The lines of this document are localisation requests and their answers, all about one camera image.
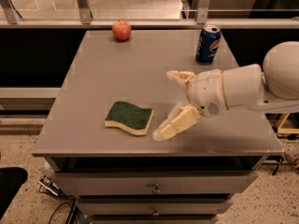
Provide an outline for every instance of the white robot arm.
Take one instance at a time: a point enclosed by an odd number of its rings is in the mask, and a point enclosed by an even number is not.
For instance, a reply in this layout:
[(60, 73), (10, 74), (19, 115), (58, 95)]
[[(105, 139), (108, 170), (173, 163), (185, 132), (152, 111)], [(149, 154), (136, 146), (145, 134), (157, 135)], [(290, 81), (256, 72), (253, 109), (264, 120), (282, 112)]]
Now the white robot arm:
[(200, 116), (223, 115), (234, 109), (264, 113), (299, 112), (299, 42), (281, 43), (268, 51), (261, 66), (252, 64), (198, 75), (168, 71), (168, 78), (186, 91), (189, 105), (177, 105), (153, 133), (166, 140), (192, 127)]

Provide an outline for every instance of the gray tabletop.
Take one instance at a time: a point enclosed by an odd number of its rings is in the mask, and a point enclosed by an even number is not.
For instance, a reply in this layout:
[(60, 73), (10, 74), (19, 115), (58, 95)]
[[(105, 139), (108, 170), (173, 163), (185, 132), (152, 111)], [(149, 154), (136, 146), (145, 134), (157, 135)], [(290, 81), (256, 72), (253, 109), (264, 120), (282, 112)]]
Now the gray tabletop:
[[(111, 31), (89, 31), (38, 137), (35, 156), (255, 156), (283, 152), (262, 113), (232, 111), (200, 118), (186, 132), (156, 142), (152, 132), (177, 104), (183, 90), (169, 81), (168, 70), (199, 73), (237, 67), (224, 38), (212, 65), (194, 60), (198, 30), (136, 30), (118, 42)], [(116, 101), (154, 110), (146, 136), (105, 128)]]

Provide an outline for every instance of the can top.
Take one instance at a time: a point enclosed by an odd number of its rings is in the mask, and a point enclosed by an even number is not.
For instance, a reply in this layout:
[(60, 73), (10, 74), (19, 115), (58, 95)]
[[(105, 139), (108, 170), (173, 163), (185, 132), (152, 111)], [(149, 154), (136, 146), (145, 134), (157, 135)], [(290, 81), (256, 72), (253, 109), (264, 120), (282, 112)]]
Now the can top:
[(221, 28), (219, 26), (216, 25), (211, 25), (211, 24), (206, 24), (204, 26), (204, 29), (209, 32), (209, 33), (213, 33), (216, 34), (217, 32), (219, 32), (221, 30)]

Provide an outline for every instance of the black chair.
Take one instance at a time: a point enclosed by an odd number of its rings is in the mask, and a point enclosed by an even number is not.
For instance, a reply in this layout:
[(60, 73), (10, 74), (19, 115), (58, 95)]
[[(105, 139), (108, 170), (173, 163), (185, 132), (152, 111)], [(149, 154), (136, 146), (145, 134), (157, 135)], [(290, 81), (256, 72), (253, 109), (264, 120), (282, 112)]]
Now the black chair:
[(27, 178), (28, 173), (22, 168), (0, 168), (0, 219)]

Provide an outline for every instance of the sponge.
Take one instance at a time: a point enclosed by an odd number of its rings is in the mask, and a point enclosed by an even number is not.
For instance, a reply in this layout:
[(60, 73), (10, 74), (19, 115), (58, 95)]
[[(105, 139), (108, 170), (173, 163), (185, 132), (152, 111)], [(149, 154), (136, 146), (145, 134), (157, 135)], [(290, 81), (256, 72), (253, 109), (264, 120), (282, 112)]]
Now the sponge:
[(105, 127), (120, 128), (133, 135), (146, 135), (153, 117), (151, 108), (118, 101), (113, 104), (105, 119)]

